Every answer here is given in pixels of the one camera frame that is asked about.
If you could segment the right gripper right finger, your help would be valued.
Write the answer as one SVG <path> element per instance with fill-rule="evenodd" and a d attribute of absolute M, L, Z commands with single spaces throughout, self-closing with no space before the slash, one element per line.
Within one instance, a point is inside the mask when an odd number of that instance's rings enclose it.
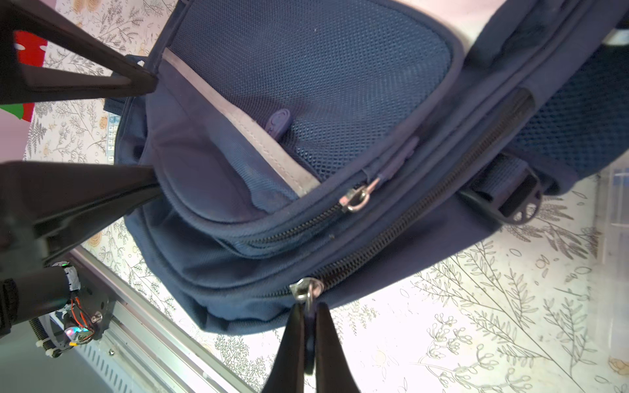
<path fill-rule="evenodd" d="M 329 307 L 319 302 L 314 321 L 314 371 L 318 393 L 360 393 L 342 350 Z"/>

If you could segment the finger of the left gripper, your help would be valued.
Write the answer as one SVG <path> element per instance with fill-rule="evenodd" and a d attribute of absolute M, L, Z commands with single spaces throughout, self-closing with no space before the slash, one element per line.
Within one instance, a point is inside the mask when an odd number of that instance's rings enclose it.
<path fill-rule="evenodd" d="M 16 31 L 51 41 L 108 68 L 113 76 L 84 75 L 18 61 Z M 155 90 L 157 77 L 73 25 L 41 1 L 1 2 L 1 103 L 137 97 Z"/>

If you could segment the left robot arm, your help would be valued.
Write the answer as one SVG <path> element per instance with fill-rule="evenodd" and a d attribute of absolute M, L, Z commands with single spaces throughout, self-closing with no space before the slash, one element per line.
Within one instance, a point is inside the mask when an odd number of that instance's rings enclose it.
<path fill-rule="evenodd" d="M 111 71 L 84 75 L 19 61 L 25 31 Z M 152 93 L 156 77 L 40 1 L 1 4 L 1 102 L 129 98 Z M 57 260 L 161 193 L 151 168 L 8 161 L 1 165 L 1 333 L 66 306 L 79 279 Z"/>

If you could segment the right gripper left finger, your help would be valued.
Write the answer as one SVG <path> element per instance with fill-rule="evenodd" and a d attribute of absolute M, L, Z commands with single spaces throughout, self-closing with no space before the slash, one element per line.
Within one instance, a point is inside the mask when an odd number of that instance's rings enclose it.
<path fill-rule="evenodd" d="M 303 393 L 306 363 L 304 306 L 293 306 L 262 393 Z"/>

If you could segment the navy blue student backpack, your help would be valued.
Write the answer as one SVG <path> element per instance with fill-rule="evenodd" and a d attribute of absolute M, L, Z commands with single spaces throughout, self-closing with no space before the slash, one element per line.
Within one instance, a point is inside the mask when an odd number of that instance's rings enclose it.
<path fill-rule="evenodd" d="M 524 224 L 628 148 L 625 1 L 501 1 L 470 48 L 396 1 L 180 1 L 129 98 L 124 222 L 207 332 L 341 306 Z"/>

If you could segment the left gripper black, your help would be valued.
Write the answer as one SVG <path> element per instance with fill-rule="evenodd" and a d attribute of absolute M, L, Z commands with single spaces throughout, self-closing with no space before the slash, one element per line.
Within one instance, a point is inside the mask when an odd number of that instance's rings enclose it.
<path fill-rule="evenodd" d="M 41 270 L 161 194 L 151 167 L 3 163 L 1 281 Z"/>

